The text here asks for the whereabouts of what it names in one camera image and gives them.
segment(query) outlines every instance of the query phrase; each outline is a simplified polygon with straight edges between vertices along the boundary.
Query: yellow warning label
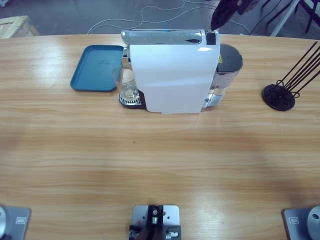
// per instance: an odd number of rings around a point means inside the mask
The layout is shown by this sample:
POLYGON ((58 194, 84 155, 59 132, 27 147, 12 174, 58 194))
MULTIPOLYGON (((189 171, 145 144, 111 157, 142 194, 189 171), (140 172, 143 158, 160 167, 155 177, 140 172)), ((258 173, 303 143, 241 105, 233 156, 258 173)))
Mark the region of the yellow warning label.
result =
POLYGON ((219 64, 222 64, 222 57, 221 57, 221 54, 219 54, 219 61, 218 61, 219 64))

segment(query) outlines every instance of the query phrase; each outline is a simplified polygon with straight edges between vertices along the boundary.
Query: black capsule stand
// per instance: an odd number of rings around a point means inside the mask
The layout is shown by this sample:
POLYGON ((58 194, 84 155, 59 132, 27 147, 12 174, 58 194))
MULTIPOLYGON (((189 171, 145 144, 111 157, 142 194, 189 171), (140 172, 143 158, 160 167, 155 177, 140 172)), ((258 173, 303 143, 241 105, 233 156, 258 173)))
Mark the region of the black capsule stand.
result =
POLYGON ((317 43, 318 42, 316 41, 308 51, 306 51, 302 58, 293 66, 282 80, 278 80, 276 84, 268 85, 262 90, 262 98, 265 104, 278 111, 288 111, 295 106, 295 99, 300 97, 300 91, 320 74, 319 70, 309 80, 307 80, 304 85, 295 91, 295 88, 297 88, 298 85, 307 79, 307 77, 320 66, 320 47, 311 54, 311 56, 286 83, 284 83, 284 80, 312 51, 317 43))

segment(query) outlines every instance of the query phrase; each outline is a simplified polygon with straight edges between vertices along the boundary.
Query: metal rod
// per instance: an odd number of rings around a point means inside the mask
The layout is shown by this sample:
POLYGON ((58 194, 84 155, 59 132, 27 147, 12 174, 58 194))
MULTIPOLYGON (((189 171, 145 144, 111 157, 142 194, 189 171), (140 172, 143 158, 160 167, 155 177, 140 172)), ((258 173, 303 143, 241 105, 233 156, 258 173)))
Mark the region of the metal rod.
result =
POLYGON ((315 79, 318 75, 320 74, 320 70, 312 77, 310 78, 309 81, 307 81, 302 87, 300 87, 300 89, 298 91, 295 92, 295 94, 293 95, 293 97, 295 97, 296 94, 299 94, 299 92, 304 89, 305 86, 307 86, 313 79, 315 79))
POLYGON ((306 69, 306 67, 305 67, 305 65, 307 65, 307 63, 313 58, 313 56, 318 52, 320 50, 320 47, 318 47, 315 51, 314 51, 314 53, 307 59, 307 61, 305 61, 305 63, 299 68, 299 70, 290 78, 290 80, 284 85, 284 87, 286 88, 286 87, 290 87, 290 85, 292 84, 292 82, 293 81, 295 81, 297 78, 296 78, 296 76, 300 76, 301 75, 301 71, 303 72, 305 69, 306 69))
POLYGON ((308 72, 308 70, 311 68, 310 65, 313 66, 312 64, 318 60, 318 57, 319 57, 319 56, 320 56, 320 53, 318 53, 317 56, 315 56, 315 57, 310 61, 309 65, 305 66, 304 68, 300 68, 301 71, 299 72, 299 74, 298 74, 297 76, 295 76, 295 78, 292 79, 289 84, 285 84, 284 87, 287 88, 287 89, 289 89, 289 88, 292 87, 292 85, 296 84, 296 82, 299 81, 300 76, 301 76, 301 75, 303 76, 306 72, 308 72))
POLYGON ((308 51, 305 52, 305 54, 302 56, 302 58, 300 58, 300 60, 293 66, 293 68, 291 68, 291 70, 284 76, 284 78, 280 81, 280 83, 286 79, 286 77, 296 68, 296 66, 305 58, 305 56, 311 51, 311 49, 314 48, 314 46, 317 43, 318 43, 318 41, 315 41, 314 44, 312 44, 312 46, 308 49, 308 51))
POLYGON ((320 58, 317 59, 317 61, 311 66, 312 69, 310 69, 304 76, 301 77, 301 79, 295 83, 292 87, 288 89, 288 91, 292 91, 295 87, 297 87, 304 79, 306 79, 318 66, 320 65, 320 58))

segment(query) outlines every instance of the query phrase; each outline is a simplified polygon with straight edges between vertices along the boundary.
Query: wooden crate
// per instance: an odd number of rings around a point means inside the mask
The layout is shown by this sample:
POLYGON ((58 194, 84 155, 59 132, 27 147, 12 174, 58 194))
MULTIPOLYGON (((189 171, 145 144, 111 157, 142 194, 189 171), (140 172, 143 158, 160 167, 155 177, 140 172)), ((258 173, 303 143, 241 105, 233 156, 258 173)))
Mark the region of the wooden crate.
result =
POLYGON ((39 36, 28 16, 13 16, 0 19, 0 39, 39 36))

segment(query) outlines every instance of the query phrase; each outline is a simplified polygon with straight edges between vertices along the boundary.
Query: white cable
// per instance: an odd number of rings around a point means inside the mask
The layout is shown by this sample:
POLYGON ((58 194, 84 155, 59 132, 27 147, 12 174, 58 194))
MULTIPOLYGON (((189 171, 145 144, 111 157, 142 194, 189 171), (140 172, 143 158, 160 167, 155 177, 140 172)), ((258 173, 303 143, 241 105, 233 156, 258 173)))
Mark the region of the white cable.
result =
POLYGON ((243 24, 241 24, 241 23, 238 23, 238 22, 236 22, 236 21, 233 21, 232 19, 230 19, 230 22, 232 22, 232 23, 234 23, 234 24, 237 24, 237 25, 243 27, 243 28, 250 34, 250 30, 249 30, 245 25, 243 25, 243 24))
POLYGON ((185 13, 191 11, 191 10, 194 10, 194 9, 216 9, 215 6, 207 4, 206 7, 205 6, 200 6, 200 7, 194 7, 194 8, 188 9, 187 11, 184 11, 183 13, 179 14, 178 16, 175 16, 175 17, 173 17, 171 19, 168 19, 168 20, 163 20, 163 21, 145 21, 145 18, 144 18, 144 15, 142 14, 142 12, 146 8, 156 8, 156 9, 163 10, 163 11, 170 11, 170 10, 181 9, 181 8, 184 7, 184 5, 186 3, 192 3, 192 4, 201 4, 202 3, 202 4, 205 4, 204 2, 191 2, 191 1, 187 1, 187 0, 182 0, 182 1, 183 1, 182 6, 169 8, 169 9, 164 9, 164 8, 160 8, 160 7, 157 7, 157 6, 145 6, 140 10, 140 15, 141 15, 142 20, 128 20, 128 19, 106 19, 106 20, 102 20, 102 21, 96 23, 95 25, 93 25, 89 29, 87 34, 89 34, 90 32, 92 34, 95 29, 100 28, 100 27, 108 26, 108 27, 114 27, 114 28, 118 28, 118 29, 135 29, 135 28, 138 28, 139 26, 141 26, 143 23, 159 24, 159 23, 166 23, 166 22, 172 21, 172 20, 174 20, 174 19, 182 16, 183 14, 185 14, 185 13), (99 24, 107 22, 107 21, 125 21, 125 22, 139 23, 139 24, 137 26, 134 26, 134 27, 120 27, 120 26, 116 26, 116 25, 113 25, 113 24, 99 25, 99 24))

